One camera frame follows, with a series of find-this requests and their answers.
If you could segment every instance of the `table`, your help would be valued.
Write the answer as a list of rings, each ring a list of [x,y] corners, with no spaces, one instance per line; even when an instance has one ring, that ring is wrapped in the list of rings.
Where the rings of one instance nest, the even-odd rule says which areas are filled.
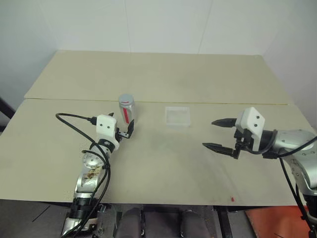
[[[111,157],[111,183],[103,202],[271,206],[294,205],[277,160],[241,152],[234,160],[202,146],[232,147],[234,129],[211,126],[251,105],[137,103],[131,139]],[[165,107],[189,107],[191,126],[166,126]],[[312,130],[294,105],[255,105],[265,129]],[[118,102],[26,99],[0,136],[2,199],[71,202],[89,142],[55,118],[55,113],[97,116],[115,112]],[[87,121],[71,120],[95,136]]]
[[[25,98],[292,104],[261,56],[59,51]]]

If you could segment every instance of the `floor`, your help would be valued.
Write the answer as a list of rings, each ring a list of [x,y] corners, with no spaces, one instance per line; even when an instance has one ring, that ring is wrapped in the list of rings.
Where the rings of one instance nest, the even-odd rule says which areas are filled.
[[[99,238],[110,238],[116,226],[117,214],[123,213],[133,207],[146,210],[147,238],[174,238],[178,229],[160,229],[162,224],[177,224],[178,210],[191,209],[201,214],[211,238],[221,238],[218,216],[212,206],[176,206],[164,205],[164,213],[152,209],[153,206],[140,204],[112,205],[105,213],[99,213],[99,225],[96,234]],[[63,221],[68,211],[67,207],[50,205],[41,202],[0,200],[0,236],[10,238],[58,238]],[[244,212],[229,213],[229,220],[234,238],[254,238],[255,235]]]

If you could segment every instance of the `silver can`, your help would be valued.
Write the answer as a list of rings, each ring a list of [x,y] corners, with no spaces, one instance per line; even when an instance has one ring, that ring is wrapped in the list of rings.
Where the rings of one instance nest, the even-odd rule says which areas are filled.
[[[132,120],[135,122],[135,105],[132,95],[122,94],[119,97],[119,107],[123,116],[123,120],[126,124],[129,124]]]

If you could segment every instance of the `beige table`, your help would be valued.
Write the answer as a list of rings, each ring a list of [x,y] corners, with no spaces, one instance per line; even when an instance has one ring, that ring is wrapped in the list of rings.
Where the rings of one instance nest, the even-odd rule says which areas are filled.
[[[25,98],[291,104],[261,56],[59,51]]]
[[[164,122],[166,106],[190,108],[191,126]],[[249,105],[137,103],[131,139],[111,158],[111,182],[103,202],[205,205],[294,205],[277,160],[245,152],[239,160],[216,154],[203,142],[234,145],[234,129],[210,121],[235,117]],[[256,108],[266,129],[311,127],[293,105]],[[26,99],[0,136],[2,199],[70,202],[89,142],[55,118],[57,112],[96,116],[115,112],[117,102]],[[71,120],[91,136],[95,127]]]

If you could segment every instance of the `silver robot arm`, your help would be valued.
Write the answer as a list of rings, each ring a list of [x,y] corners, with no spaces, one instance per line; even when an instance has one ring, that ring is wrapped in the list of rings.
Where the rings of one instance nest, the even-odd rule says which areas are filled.
[[[239,158],[241,150],[262,154],[263,158],[282,158],[291,167],[298,189],[307,202],[310,237],[316,237],[317,225],[317,137],[305,130],[263,130],[265,119],[253,107],[245,109],[238,118],[213,121],[213,125],[236,127],[234,149],[215,143],[203,143],[207,148],[224,155]]]
[[[104,163],[105,160],[110,159],[112,153],[119,149],[122,138],[130,138],[133,132],[133,121],[129,124],[127,132],[120,132],[112,115],[99,115],[91,119],[92,124],[96,125],[97,143],[93,143],[89,150],[83,151],[83,167],[77,179],[70,212],[64,221],[62,237],[76,232],[77,226],[91,213],[97,203],[96,191],[106,177],[108,165]],[[97,227],[97,212],[97,209],[92,212],[81,231],[91,231]]]

